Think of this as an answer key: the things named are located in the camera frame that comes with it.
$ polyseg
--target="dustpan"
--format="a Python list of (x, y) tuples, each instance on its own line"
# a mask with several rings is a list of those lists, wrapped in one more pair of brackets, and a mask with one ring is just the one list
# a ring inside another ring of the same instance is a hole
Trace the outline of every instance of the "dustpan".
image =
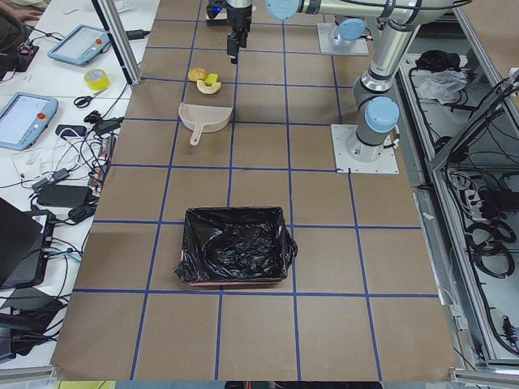
[(202, 133), (217, 132), (229, 122), (233, 107), (213, 107), (210, 105), (193, 105), (180, 103), (178, 116), (193, 135), (189, 143), (196, 146)]

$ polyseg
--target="white mounting plate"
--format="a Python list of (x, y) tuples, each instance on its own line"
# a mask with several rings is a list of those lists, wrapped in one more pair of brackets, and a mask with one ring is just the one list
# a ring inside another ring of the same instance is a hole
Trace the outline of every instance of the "white mounting plate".
[[(368, 173), (368, 174), (398, 174), (397, 158), (392, 148), (385, 148), (380, 158), (366, 163), (354, 159), (346, 151), (346, 141), (357, 130), (356, 125), (332, 124), (333, 151), (335, 153), (335, 167), (338, 173)], [(391, 144), (389, 136), (384, 145)]]
[(351, 45), (336, 46), (330, 41), (335, 24), (333, 23), (317, 23), (317, 35), (319, 37), (319, 46), (322, 54), (334, 55), (351, 55), (351, 56), (367, 56), (370, 51), (367, 48), (365, 39), (357, 39)]

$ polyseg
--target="black bag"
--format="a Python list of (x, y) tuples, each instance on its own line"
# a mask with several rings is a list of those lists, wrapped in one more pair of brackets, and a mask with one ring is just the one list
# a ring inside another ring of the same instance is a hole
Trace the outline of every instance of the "black bag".
[(0, 10), (0, 53), (9, 53), (27, 39), (25, 26)]
[(429, 50), (416, 60), (416, 67), (437, 73), (439, 71), (460, 71), (460, 56), (441, 50)]
[(280, 207), (192, 208), (174, 272), (186, 284), (278, 282), (297, 253)]

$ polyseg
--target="yellow tape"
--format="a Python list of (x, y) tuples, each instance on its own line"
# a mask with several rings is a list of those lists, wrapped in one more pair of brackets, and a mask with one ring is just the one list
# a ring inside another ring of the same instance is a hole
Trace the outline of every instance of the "yellow tape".
[(88, 87), (94, 91), (100, 91), (110, 85), (110, 81), (105, 71), (102, 69), (92, 69), (84, 75), (84, 80)]

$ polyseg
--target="blue cap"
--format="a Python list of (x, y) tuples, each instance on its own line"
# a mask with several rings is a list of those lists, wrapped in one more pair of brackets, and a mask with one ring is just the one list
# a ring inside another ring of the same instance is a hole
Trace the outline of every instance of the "blue cap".
[(397, 125), (400, 110), (393, 100), (376, 97), (366, 107), (366, 123), (374, 131), (385, 134)]
[(268, 13), (275, 19), (285, 20), (294, 16), (301, 0), (266, 0)]
[(345, 41), (355, 41), (364, 34), (366, 24), (361, 19), (346, 19), (339, 24), (339, 35)]

